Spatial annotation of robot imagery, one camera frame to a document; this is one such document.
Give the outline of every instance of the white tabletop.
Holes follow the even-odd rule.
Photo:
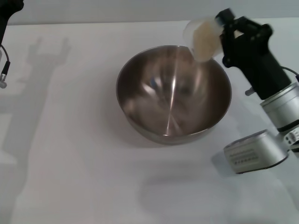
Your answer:
[[[271,50],[299,70],[299,18],[267,19]],[[0,91],[1,224],[296,224],[297,157],[235,175],[222,149],[269,128],[257,96],[226,69],[231,107],[209,135],[163,146],[140,136],[115,95],[142,50],[184,45],[182,22],[8,27],[8,87]],[[221,63],[221,56],[216,60]]]

